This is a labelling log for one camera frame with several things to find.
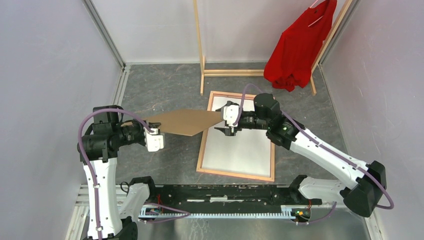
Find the brown backing board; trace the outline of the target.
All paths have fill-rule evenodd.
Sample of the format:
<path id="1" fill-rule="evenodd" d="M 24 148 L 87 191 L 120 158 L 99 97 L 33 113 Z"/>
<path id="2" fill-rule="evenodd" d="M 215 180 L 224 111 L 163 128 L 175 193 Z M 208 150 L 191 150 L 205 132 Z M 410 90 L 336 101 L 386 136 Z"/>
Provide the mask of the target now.
<path id="1" fill-rule="evenodd" d="M 208 130 L 210 127 L 223 121 L 219 111 L 199 109 L 178 109 L 158 115 L 150 116 L 146 121 L 154 126 L 152 135 L 168 133 L 182 136 L 194 136 Z"/>

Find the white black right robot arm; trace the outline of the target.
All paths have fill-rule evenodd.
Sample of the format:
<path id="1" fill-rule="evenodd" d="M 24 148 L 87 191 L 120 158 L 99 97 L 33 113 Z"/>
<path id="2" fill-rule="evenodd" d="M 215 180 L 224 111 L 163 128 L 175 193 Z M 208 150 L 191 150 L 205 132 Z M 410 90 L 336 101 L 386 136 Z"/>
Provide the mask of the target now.
<path id="1" fill-rule="evenodd" d="M 336 178 L 299 175 L 288 191 L 293 203 L 302 204 L 307 199 L 342 202 L 350 211 L 365 218 L 370 217 L 376 208 L 394 208 L 387 192 L 386 168 L 382 163 L 359 160 L 321 140 L 284 112 L 270 93 L 256 95 L 253 106 L 253 110 L 246 111 L 242 102 L 227 101 L 216 109 L 224 121 L 224 127 L 219 131 L 232 137 L 244 129 L 264 130 L 273 144 L 306 157 Z"/>

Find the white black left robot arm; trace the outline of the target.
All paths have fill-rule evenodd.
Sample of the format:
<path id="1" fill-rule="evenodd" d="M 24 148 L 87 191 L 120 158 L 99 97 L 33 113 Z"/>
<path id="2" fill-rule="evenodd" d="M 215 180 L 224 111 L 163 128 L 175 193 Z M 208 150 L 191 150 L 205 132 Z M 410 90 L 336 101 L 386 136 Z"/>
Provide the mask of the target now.
<path id="1" fill-rule="evenodd" d="M 118 206 L 116 169 L 119 149 L 139 144 L 149 152 L 164 148 L 160 124 L 142 120 L 118 105 L 95 107 L 80 124 L 77 150 L 87 184 L 90 220 L 88 240 L 135 240 L 143 204 L 157 198 L 150 176 L 134 178 L 121 207 Z"/>

